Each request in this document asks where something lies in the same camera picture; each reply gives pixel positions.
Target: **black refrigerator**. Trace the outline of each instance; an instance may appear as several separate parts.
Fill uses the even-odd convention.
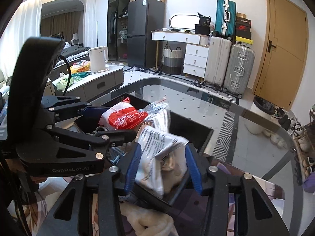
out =
[[[155,66],[156,41],[151,32],[162,29],[165,4],[156,0],[136,0],[128,7],[127,62],[129,66]]]

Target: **table leg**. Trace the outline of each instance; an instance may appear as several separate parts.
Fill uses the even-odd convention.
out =
[[[157,41],[157,53],[156,53],[156,55],[155,55],[155,70],[157,70],[158,69],[158,42],[159,41]]]

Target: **silver suitcase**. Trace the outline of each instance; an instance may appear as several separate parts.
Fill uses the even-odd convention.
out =
[[[253,49],[238,44],[232,46],[223,92],[228,90],[242,98],[252,72],[254,59]]]
[[[209,53],[204,80],[214,85],[223,85],[232,42],[212,36],[209,40]]]

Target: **drawer handle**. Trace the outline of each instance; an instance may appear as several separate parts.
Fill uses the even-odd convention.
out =
[[[100,89],[100,88],[103,88],[105,86],[106,86],[105,82],[101,82],[96,87],[97,87],[97,89]]]

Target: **white suitcase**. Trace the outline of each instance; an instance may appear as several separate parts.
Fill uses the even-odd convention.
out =
[[[209,41],[209,53],[204,80],[214,85],[223,85],[224,76],[229,61],[232,42],[212,36]]]

